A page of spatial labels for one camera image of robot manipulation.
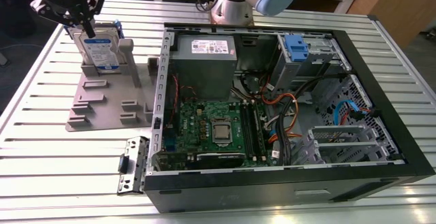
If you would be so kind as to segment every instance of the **blue hard drive label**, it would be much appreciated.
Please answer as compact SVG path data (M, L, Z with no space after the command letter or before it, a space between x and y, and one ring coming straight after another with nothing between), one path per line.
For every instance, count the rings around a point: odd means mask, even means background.
M110 70L118 68L115 54L110 50L110 39L85 39L82 40L87 56L98 69Z

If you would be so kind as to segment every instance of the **sticker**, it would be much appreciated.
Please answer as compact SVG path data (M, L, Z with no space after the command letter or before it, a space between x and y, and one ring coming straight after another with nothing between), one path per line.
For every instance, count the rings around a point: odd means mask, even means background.
M279 156L279 152L278 151L271 151L271 154L270 154L270 156L273 157L273 158L278 158L278 156Z
M269 83L266 84L266 88L267 90L273 91L273 85L270 85Z
M110 50L111 41L109 39L85 39L82 42L94 66L105 70L117 69L115 54Z
M225 40L193 40L193 54L227 54L229 48Z

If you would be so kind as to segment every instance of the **metal plate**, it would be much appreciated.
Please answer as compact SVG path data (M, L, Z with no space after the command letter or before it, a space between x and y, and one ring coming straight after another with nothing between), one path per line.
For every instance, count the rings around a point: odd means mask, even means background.
M162 22L207 23L191 4L106 0L95 20L118 19L134 42L135 63L159 54ZM397 112L436 167L434 93L382 27L366 16L286 11L255 25L345 30ZM145 196L115 196L118 155L125 140L149 128L67 133L67 109L79 79L81 58L61 27L46 43L0 118L0 219L61 218L91 223L427 223L436 222L436 177L383 190L349 203L230 212L158 215Z

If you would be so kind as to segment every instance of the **cpu socket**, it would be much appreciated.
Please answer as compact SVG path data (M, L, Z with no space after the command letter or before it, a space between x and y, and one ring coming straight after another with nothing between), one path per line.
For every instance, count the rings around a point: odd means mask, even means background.
M227 146L231 142L230 122L211 122L211 142L217 146Z

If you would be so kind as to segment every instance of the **ram slot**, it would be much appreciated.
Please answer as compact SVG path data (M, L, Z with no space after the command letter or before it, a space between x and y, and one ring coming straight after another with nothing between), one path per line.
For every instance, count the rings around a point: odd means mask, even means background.
M265 142L263 142L263 134L262 134L262 129L261 129L261 125L259 125L259 117L258 117L258 106L254 103L253 104L254 107L254 118L255 118L255 131L257 131L257 145L258 145L258 149L259 149L259 157L261 160L265 161L266 157L265 157Z
M242 129L242 134L243 134L243 144L245 144L245 154L246 157L250 159L254 155L253 151L253 134L251 134L251 126L250 126L250 113L246 108L246 104L239 106L239 119L241 119L241 129Z
M259 158L262 156L259 145L258 145L258 134L257 134L259 128L257 125L257 115L251 104L247 105L247 120L250 124L251 147L254 151L254 156Z

